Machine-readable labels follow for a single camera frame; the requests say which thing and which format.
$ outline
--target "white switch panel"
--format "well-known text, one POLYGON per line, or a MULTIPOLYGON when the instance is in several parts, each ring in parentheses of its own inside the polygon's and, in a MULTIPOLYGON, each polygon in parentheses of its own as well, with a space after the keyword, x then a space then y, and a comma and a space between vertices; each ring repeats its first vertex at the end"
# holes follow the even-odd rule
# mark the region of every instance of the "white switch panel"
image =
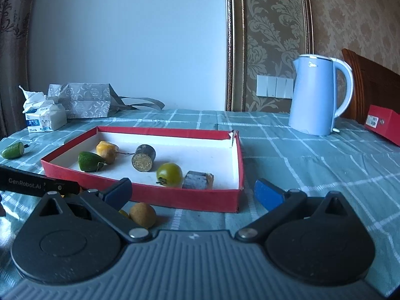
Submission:
POLYGON ((269 75, 257 75, 258 97, 293 98, 293 79, 284 77, 272 77, 269 75))

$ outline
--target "electric kettle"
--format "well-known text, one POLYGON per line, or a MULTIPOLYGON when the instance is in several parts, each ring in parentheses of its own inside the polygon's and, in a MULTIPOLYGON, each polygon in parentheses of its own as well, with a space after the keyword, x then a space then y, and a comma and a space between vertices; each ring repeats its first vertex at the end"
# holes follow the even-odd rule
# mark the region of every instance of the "electric kettle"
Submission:
POLYGON ((349 106, 354 91, 353 71, 346 62, 332 57, 302 54, 293 61, 296 69, 289 126, 296 131, 326 136, 335 118, 349 106), (346 95, 337 107, 337 70, 346 80, 346 95))

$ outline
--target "kettle handle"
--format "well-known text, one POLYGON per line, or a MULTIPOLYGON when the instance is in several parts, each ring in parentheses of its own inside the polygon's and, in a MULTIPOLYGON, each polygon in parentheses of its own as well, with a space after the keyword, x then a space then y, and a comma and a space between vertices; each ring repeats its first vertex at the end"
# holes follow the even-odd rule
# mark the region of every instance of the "kettle handle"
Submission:
POLYGON ((342 71, 346 79, 346 95, 344 97, 344 101, 335 112, 334 118, 337 118, 342 115, 347 107, 350 105, 351 97, 353 96, 354 91, 354 78, 353 70, 351 69, 350 65, 340 59, 331 59, 333 61, 333 66, 335 67, 335 69, 342 71))

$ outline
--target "white label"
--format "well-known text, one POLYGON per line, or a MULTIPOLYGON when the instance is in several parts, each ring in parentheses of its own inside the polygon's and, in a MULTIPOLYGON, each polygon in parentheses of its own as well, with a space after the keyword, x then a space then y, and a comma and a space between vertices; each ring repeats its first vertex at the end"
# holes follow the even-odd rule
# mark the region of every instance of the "white label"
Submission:
POLYGON ((378 120, 379 120, 378 117, 368 115, 367 120, 365 121, 365 124, 368 126, 371 126, 373 128, 377 128, 378 120))

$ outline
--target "chair backrest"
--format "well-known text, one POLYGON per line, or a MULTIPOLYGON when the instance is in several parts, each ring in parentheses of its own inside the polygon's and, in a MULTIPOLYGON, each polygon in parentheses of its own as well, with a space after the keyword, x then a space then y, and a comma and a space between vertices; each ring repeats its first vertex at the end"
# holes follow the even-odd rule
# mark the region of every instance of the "chair backrest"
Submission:
POLYGON ((342 116, 364 124, 370 105, 400 113, 400 75, 349 49, 341 52, 354 76, 354 95, 342 116))

